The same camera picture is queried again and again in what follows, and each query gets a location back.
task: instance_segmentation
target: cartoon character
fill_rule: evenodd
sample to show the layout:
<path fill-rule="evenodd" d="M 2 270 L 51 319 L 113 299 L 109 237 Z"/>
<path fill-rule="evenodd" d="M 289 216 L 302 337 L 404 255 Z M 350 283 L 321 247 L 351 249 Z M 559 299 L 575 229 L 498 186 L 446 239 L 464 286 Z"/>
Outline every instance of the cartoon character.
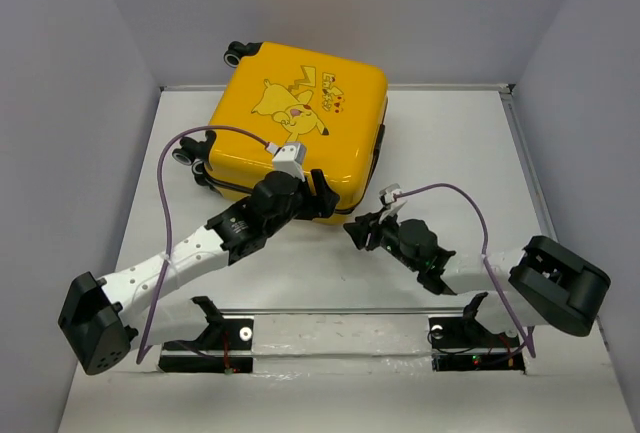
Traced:
<path fill-rule="evenodd" d="M 295 87 L 315 86 L 315 68 L 302 67 L 305 74 L 304 82 L 297 81 Z M 294 87 L 287 89 L 282 85 L 264 80 L 265 90 L 260 102 L 253 107 L 251 113 L 271 116 L 273 121 L 280 123 L 290 135 L 287 141 L 296 141 L 298 136 L 317 129 L 321 135 L 327 136 L 329 130 L 318 117 L 315 111 L 309 106 L 313 97 L 313 90 L 305 90 L 297 95 L 292 91 Z"/>

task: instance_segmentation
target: black joint cover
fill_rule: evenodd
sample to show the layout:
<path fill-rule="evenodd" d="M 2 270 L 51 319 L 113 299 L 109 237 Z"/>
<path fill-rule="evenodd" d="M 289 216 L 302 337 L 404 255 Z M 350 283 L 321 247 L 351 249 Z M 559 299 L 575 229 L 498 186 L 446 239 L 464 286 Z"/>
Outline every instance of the black joint cover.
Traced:
<path fill-rule="evenodd" d="M 125 328 L 115 305 L 109 303 L 89 272 L 71 282 L 58 326 L 87 375 L 102 373 L 131 350 L 137 331 Z"/>
<path fill-rule="evenodd" d="M 552 326 L 587 336 L 611 280 L 600 268 L 545 236 L 534 236 L 509 283 Z"/>

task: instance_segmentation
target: white floor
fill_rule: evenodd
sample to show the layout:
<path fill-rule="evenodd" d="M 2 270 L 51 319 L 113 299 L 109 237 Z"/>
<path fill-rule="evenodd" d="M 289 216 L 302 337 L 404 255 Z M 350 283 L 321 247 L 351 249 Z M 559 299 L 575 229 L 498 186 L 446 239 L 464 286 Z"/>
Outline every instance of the white floor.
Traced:
<path fill-rule="evenodd" d="M 162 248 L 158 153 L 177 132 L 207 123 L 219 98 L 219 92 L 163 93 L 118 268 Z M 489 225 L 490 251 L 524 246 L 540 232 L 498 93 L 391 92 L 389 105 L 378 170 L 358 212 L 377 209 L 376 192 L 390 183 L 410 189 L 446 181 L 479 203 Z M 190 175 L 187 168 L 167 162 L 176 239 L 227 205 L 196 186 Z M 424 218 L 445 248 L 480 248 L 477 219 L 453 193 L 416 197 L 402 216 Z M 414 274 L 383 252 L 358 252 L 340 229 L 302 222 L 289 225 L 260 253 L 189 284 L 171 300 L 203 294 L 222 308 L 243 309 L 435 310 L 468 302 L 466 297 L 430 295 Z M 257 322 L 256 335 L 265 318 Z M 301 340 L 303 335 L 305 341 L 319 338 L 303 318 L 286 318 L 292 343 L 296 328 Z M 380 335 L 408 331 L 403 318 L 385 320 Z M 348 322 L 349 316 L 340 321 Z M 418 327 L 412 327 L 416 336 L 407 348 L 419 349 L 425 340 L 416 317 L 410 323 Z M 355 333 L 363 324 L 352 327 Z M 354 351 L 361 346 L 359 338 L 353 335 Z M 539 357 L 527 359 L 527 375 L 433 373 L 428 358 L 411 364 L 383 360 L 382 368 L 379 360 L 277 360 L 261 375 L 167 375 L 155 372 L 157 353 L 152 352 L 140 367 L 127 358 L 96 377 L 79 370 L 60 431 L 633 432 L 597 330 L 588 338 L 572 338 L 540 328 L 536 340 Z"/>

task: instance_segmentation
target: yellow suitcase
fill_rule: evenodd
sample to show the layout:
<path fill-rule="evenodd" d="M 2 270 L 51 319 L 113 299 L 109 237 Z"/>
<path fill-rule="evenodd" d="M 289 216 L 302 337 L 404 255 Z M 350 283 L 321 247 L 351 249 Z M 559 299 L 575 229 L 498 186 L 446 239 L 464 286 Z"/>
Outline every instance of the yellow suitcase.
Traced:
<path fill-rule="evenodd" d="M 384 73 L 268 42 L 233 42 L 224 58 L 237 69 L 210 124 L 243 128 L 280 146 L 303 143 L 307 177 L 312 169 L 322 169 L 340 195 L 336 214 L 319 221 L 343 223 L 362 200 L 380 152 L 387 107 Z M 234 201 L 273 169 L 258 143 L 228 134 L 217 136 L 203 166 L 206 184 Z"/>

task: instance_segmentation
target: white tabletop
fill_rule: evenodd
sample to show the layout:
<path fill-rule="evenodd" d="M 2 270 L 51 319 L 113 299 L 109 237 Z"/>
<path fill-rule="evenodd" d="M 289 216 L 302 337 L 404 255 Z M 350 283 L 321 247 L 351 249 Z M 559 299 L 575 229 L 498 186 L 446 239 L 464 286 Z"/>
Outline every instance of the white tabletop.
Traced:
<path fill-rule="evenodd" d="M 118 268 L 138 263 L 164 244 L 155 185 L 158 153 L 177 132 L 207 123 L 219 98 L 216 91 L 162 94 Z M 378 209 L 376 193 L 391 183 L 412 189 L 450 182 L 479 203 L 489 225 L 490 251 L 524 246 L 540 232 L 497 92 L 394 91 L 389 100 L 382 155 L 357 213 Z M 176 239 L 228 205 L 173 161 L 165 166 L 165 179 Z M 445 248 L 480 248 L 478 220 L 452 192 L 414 197 L 401 217 L 425 219 Z M 437 308 L 468 302 L 467 297 L 431 295 L 384 252 L 359 252 L 341 229 L 308 222 L 288 225 L 261 252 L 187 285 L 170 301 L 195 295 L 208 295 L 221 308 L 241 309 Z M 306 334 L 305 341 L 327 331 L 326 326 L 325 333 L 315 331 L 308 317 L 265 318 L 256 321 L 257 337 L 280 328 L 289 333 L 287 341 L 295 342 L 296 325 L 305 330 L 300 334 Z M 407 343 L 419 351 L 422 322 L 413 317 L 402 323 L 403 318 L 359 317 L 351 326 L 354 342 L 360 332 L 375 331 L 374 336 L 388 334 L 388 343 L 395 343 L 404 328 L 411 330 L 409 338 L 415 333 L 415 344 Z M 376 321 L 381 326 L 374 328 Z M 267 323 L 278 327 L 261 326 Z M 169 375 L 151 373 L 157 351 L 140 367 L 129 355 L 102 375 L 87 377 L 78 370 L 60 431 L 633 432 L 597 329 L 588 338 L 572 338 L 539 328 L 536 343 L 539 358 L 527 360 L 527 375 L 433 373 L 428 358 L 411 364 L 322 360 L 321 367 L 312 360 L 277 360 L 261 365 L 257 375 Z"/>

